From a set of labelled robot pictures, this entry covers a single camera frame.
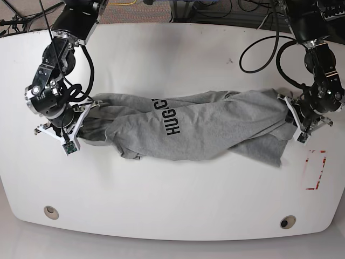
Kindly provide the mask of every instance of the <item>white tabletop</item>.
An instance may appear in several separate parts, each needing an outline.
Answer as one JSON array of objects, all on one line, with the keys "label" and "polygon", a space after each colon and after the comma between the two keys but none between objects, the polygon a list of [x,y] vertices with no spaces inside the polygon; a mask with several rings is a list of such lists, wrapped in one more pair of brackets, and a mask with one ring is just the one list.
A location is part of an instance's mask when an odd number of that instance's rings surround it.
[{"label": "white tabletop", "polygon": [[[209,90],[296,91],[280,77],[274,62],[251,75],[238,67],[243,49],[272,34],[200,24],[98,26],[87,46],[95,65],[92,94],[166,98]],[[24,89],[49,42],[47,32],[0,39],[5,97],[0,109],[0,174],[19,219],[88,233],[166,240],[299,235],[322,231],[331,223],[345,186],[344,112],[331,114],[334,127],[315,132],[306,147],[290,141],[279,169],[230,152],[202,162],[131,161],[111,147],[84,143],[80,152],[66,157],[56,140],[33,135],[45,120],[32,114],[24,101]],[[245,68],[263,64],[273,44],[272,40],[253,48],[243,60]],[[330,48],[342,77],[344,47]],[[87,85],[88,64],[80,49],[75,56],[77,65],[68,78]],[[282,66],[295,80],[311,84],[303,58],[302,47],[291,47]],[[320,186],[306,190],[316,185],[322,150],[327,151],[327,161]],[[47,218],[45,206],[56,208],[59,219]],[[296,224],[281,229],[280,221],[288,215],[296,217]]]},{"label": "white tabletop", "polygon": [[333,223],[316,234],[219,242],[143,240],[51,228],[15,218],[0,182],[1,259],[343,259],[344,243]]}]

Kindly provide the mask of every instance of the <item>black cable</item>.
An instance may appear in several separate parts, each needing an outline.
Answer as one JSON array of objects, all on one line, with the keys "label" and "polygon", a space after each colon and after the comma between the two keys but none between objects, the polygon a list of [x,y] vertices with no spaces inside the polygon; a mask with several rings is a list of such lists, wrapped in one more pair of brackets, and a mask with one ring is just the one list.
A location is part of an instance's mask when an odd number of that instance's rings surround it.
[{"label": "black cable", "polygon": [[273,15],[272,15],[272,17],[271,17],[271,25],[270,25],[270,31],[272,30],[272,25],[273,25]]},{"label": "black cable", "polygon": [[[52,7],[50,7],[50,8],[48,8],[48,9],[50,9],[51,11],[50,12],[47,12],[45,15],[50,15],[51,13],[53,13],[53,12],[55,12],[56,10],[58,10],[59,9],[59,7],[61,6],[61,3],[59,3],[59,5],[57,5],[56,7],[54,7],[53,8],[53,10],[51,10],[51,8]],[[29,22],[28,22],[28,26],[27,26],[27,32],[30,32],[30,27],[32,26],[32,24],[33,24],[33,22],[34,21],[36,21],[36,20],[38,20],[38,19],[40,19],[40,18],[42,18],[43,17],[43,13],[41,14],[41,15],[39,15],[40,13],[36,13],[35,14],[35,17],[31,17],[31,18],[29,18],[28,20],[29,20]]]},{"label": "black cable", "polygon": [[265,8],[271,8],[270,7],[270,3],[259,3],[259,2],[255,2],[253,0],[244,0],[246,2],[249,2],[249,3],[253,3],[253,4],[256,4],[258,6],[261,6],[261,7],[265,7]]},{"label": "black cable", "polygon": [[292,41],[290,42],[287,42],[285,43],[283,46],[280,47],[280,49],[278,50],[277,52],[277,56],[275,58],[275,64],[277,65],[277,69],[278,69],[278,72],[280,73],[280,75],[286,80],[288,81],[290,84],[292,84],[293,86],[299,88],[299,89],[302,89],[302,90],[306,90],[308,89],[309,87],[306,86],[306,84],[299,84],[297,83],[295,80],[291,79],[290,77],[287,76],[287,74],[284,73],[284,71],[282,70],[281,68],[281,65],[280,65],[280,59],[281,59],[281,55],[282,53],[290,46],[294,46],[297,44],[297,41],[295,39],[293,39]]},{"label": "black cable", "polygon": [[58,102],[59,106],[63,106],[65,103],[67,103],[69,101],[74,101],[74,98],[78,95],[78,93],[82,89],[80,84],[74,84],[68,89],[66,88],[66,85],[64,87],[63,86],[64,86],[64,84],[62,84],[63,96]]},{"label": "black cable", "polygon": [[202,16],[208,17],[208,18],[224,18],[224,17],[228,16],[231,13],[231,11],[232,11],[232,2],[231,2],[231,0],[229,0],[229,2],[230,2],[230,10],[225,15],[222,15],[222,16],[209,16],[209,15],[205,15],[205,14],[203,14],[201,12],[198,12],[198,11],[197,11],[197,13],[202,15]]},{"label": "black cable", "polygon": [[28,32],[44,31],[44,30],[46,30],[46,29],[32,29],[32,30],[30,30],[30,31],[28,31]]},{"label": "black cable", "polygon": [[257,9],[260,7],[260,5],[257,4],[257,6],[256,6],[254,9],[246,10],[246,9],[243,8],[243,6],[242,6],[242,4],[241,4],[241,0],[237,0],[237,3],[238,3],[238,7],[240,7],[240,9],[241,9],[242,11],[245,11],[245,12],[253,12],[253,11],[257,10]]},{"label": "black cable", "polygon": [[23,16],[23,18],[26,18],[26,17],[29,17],[29,16],[38,15],[38,14],[40,14],[40,13],[39,13],[39,12],[36,12],[36,13],[31,14],[31,15],[25,15],[25,16]]},{"label": "black cable", "polygon": [[274,58],[274,55],[277,51],[277,48],[278,48],[278,43],[279,43],[279,22],[278,22],[278,15],[277,15],[277,11],[275,10],[275,5],[274,5],[274,1],[273,0],[270,0],[271,4],[272,4],[272,11],[273,11],[273,16],[275,18],[275,23],[276,23],[276,28],[275,28],[275,43],[274,43],[274,48],[273,48],[273,51],[272,51],[272,54],[270,56],[270,58],[268,59],[268,61],[260,68],[258,69],[255,69],[255,70],[252,70],[252,71],[249,71],[249,70],[245,70],[243,67],[242,67],[242,59],[243,59],[243,56],[244,54],[254,45],[258,44],[259,42],[262,42],[263,40],[265,39],[268,39],[270,37],[265,37],[263,39],[260,39],[260,40],[257,40],[256,42],[254,42],[253,44],[251,44],[249,47],[247,47],[247,49],[245,49],[243,51],[243,53],[241,54],[240,58],[239,58],[239,67],[240,69],[245,72],[245,73],[248,73],[248,74],[253,74],[253,73],[257,73],[257,72],[260,72],[261,70],[265,69],[269,64],[270,62],[273,60]]},{"label": "black cable", "polygon": [[196,1],[198,4],[201,4],[201,5],[203,5],[203,6],[212,6],[212,5],[215,5],[217,2],[216,1],[213,1],[213,2],[211,2],[210,4],[205,4],[205,3],[203,3],[203,2],[201,2],[201,1]]},{"label": "black cable", "polygon": [[[84,92],[81,91],[81,90],[80,90],[80,91],[78,90],[78,92],[81,93],[82,95],[85,95],[85,94],[86,94],[86,93],[84,93]],[[68,137],[68,135],[67,135],[67,132],[66,132],[65,129],[64,129],[65,115],[67,114],[68,111],[70,111],[71,109],[74,109],[74,108],[76,108],[76,107],[81,107],[81,106],[85,106],[85,105],[88,105],[88,104],[93,104],[93,102],[94,102],[93,98],[90,97],[90,96],[87,96],[87,97],[88,97],[89,100],[90,100],[88,103],[74,104],[74,105],[72,105],[70,108],[67,108],[67,109],[64,110],[64,115],[63,115],[63,118],[62,118],[62,120],[61,120],[61,132],[62,132],[62,135],[63,135],[63,137],[64,137],[64,139],[65,139],[66,141],[69,141],[69,137]]]},{"label": "black cable", "polygon": [[88,97],[88,95],[90,94],[90,92],[92,90],[92,86],[93,86],[93,82],[94,82],[94,78],[95,78],[95,68],[93,66],[92,59],[91,59],[89,53],[87,52],[86,46],[81,45],[81,49],[82,49],[82,51],[83,51],[83,53],[84,53],[84,55],[85,55],[85,57],[89,63],[89,66],[90,66],[90,79],[89,79],[88,87],[87,87],[85,93],[82,94],[83,96],[79,97],[79,98],[74,98],[73,100],[71,100],[75,103],[79,103],[81,101],[84,101],[86,99],[86,97]]}]

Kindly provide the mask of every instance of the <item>crumpled gray shirt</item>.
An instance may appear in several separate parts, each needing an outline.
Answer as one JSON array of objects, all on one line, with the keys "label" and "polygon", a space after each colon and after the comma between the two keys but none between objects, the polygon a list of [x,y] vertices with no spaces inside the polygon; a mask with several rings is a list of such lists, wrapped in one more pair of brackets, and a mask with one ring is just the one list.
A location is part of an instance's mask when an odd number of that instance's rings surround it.
[{"label": "crumpled gray shirt", "polygon": [[296,127],[275,90],[220,91],[148,99],[102,93],[79,137],[91,145],[113,145],[123,158],[153,156],[205,160],[228,149],[279,167]]}]

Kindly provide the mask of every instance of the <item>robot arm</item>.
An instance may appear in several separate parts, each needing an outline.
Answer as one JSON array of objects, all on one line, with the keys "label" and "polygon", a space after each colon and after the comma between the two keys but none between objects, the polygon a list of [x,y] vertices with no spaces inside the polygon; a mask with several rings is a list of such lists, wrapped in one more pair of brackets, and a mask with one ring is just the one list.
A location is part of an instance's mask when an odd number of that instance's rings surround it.
[{"label": "robot arm", "polygon": [[[93,105],[89,98],[93,86],[94,68],[86,50],[90,35],[99,23],[108,0],[66,0],[65,8],[52,28],[52,43],[45,49],[42,63],[37,69],[32,84],[25,89],[25,101],[29,109],[48,119],[48,123],[35,129],[35,134],[45,132],[61,141],[66,154],[79,150],[76,134],[82,120]],[[91,69],[88,88],[85,92],[79,84],[72,85],[65,78],[75,65],[74,48],[81,47]]]},{"label": "robot arm", "polygon": [[[333,5],[342,4],[342,1],[338,0],[332,2]],[[296,42],[306,49],[305,66],[314,76],[314,84],[311,87],[305,85],[299,87],[298,83],[288,78],[290,83],[303,89],[303,94],[297,100],[285,98],[299,129],[295,140],[306,143],[320,124],[330,126],[333,124],[323,115],[327,112],[340,111],[345,101],[345,92],[335,68],[335,56],[324,41],[330,32],[320,6],[329,5],[330,1],[281,0],[280,4]],[[288,44],[285,45],[277,54],[277,68],[286,79],[287,76],[280,67],[281,54]]]}]

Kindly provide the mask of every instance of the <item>white table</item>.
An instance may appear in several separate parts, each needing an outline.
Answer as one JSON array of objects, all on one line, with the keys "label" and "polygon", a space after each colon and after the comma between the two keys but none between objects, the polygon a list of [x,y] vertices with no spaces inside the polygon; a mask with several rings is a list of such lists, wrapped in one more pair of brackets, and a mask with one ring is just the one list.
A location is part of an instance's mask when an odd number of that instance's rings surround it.
[{"label": "white table", "polygon": [[[274,62],[263,72],[244,74],[238,59],[249,44],[272,32],[198,24],[113,24],[98,26],[88,44],[95,65],[92,94],[129,93],[166,98],[208,90],[287,88]],[[45,122],[24,101],[50,39],[35,32],[0,39],[2,136],[0,174],[12,212],[23,221],[88,233],[165,240],[238,240],[319,232],[332,221],[345,186],[345,113],[333,113],[334,127],[313,134],[305,147],[290,141],[280,169],[225,153],[202,162],[120,158],[111,147],[82,143],[66,157],[59,143],[33,129]],[[271,42],[244,58],[258,68]],[[330,44],[340,77],[345,47]],[[299,82],[313,78],[303,65],[302,47],[282,57],[283,69]],[[87,85],[89,68],[80,49],[68,77]],[[327,161],[317,190],[321,155]],[[45,206],[59,219],[45,216]],[[294,215],[289,230],[280,221]]]}]

